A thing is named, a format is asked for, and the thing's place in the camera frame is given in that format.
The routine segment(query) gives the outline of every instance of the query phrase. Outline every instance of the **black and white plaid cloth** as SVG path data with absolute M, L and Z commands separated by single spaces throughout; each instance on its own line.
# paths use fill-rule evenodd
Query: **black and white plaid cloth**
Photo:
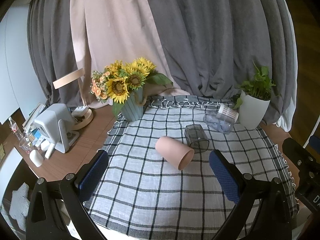
M 109 166 L 85 207 L 98 224 L 142 239 L 212 239 L 233 209 L 213 174 L 208 157 L 219 149 L 241 173 L 284 185 L 291 215 L 297 213 L 293 185 L 276 145 L 258 127 L 240 123 L 224 135 L 203 122 L 206 109 L 227 101 L 196 96 L 153 97 L 141 120 L 116 122 L 103 147 Z M 178 171 L 155 150 L 161 136 L 186 143 L 184 128 L 202 125 L 210 145 Z M 244 226 L 245 236 L 257 212 L 255 202 Z

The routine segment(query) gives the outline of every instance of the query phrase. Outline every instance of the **white panel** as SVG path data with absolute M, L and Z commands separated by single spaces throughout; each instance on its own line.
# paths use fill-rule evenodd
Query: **white panel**
M 6 28 L 8 71 L 17 102 L 25 118 L 46 98 L 33 69 L 27 39 L 29 5 L 10 7 Z
M 0 22 L 0 122 L 3 124 L 18 108 L 18 102 L 11 86 L 5 55 L 6 14 Z
M 14 147 L 0 167 L 0 203 L 2 202 L 9 181 L 21 160 L 22 156 Z

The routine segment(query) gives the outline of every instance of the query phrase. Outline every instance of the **metal bolt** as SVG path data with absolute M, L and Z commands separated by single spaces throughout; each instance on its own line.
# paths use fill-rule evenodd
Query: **metal bolt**
M 245 173 L 245 174 L 243 174 L 243 176 L 244 176 L 244 178 L 247 179 L 247 180 L 252 179 L 252 175 L 249 174 L 249 173 Z
M 67 180 L 71 180 L 71 179 L 73 179 L 74 177 L 75 177 L 75 175 L 74 175 L 73 173 L 69 173 L 69 174 L 66 175 L 66 179 L 67 179 Z
M 40 185 L 40 184 L 42 184 L 44 182 L 44 178 L 40 178 L 40 179 L 38 179 L 38 181 L 37 181 L 37 183 Z
M 280 184 L 281 183 L 281 180 L 278 177 L 275 177 L 274 180 L 275 180 L 276 184 Z

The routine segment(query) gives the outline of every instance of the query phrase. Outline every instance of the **white flower pot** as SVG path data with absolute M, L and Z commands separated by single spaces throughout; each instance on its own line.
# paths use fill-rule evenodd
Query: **white flower pot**
M 267 111 L 270 100 L 263 101 L 241 92 L 242 105 L 239 108 L 239 121 L 248 130 L 255 129 Z

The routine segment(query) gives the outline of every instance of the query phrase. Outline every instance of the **pink cylindrical cup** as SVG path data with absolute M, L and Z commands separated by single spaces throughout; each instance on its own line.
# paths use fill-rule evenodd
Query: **pink cylindrical cup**
M 167 136 L 162 136 L 156 143 L 156 150 L 172 166 L 183 170 L 192 160 L 194 149 Z

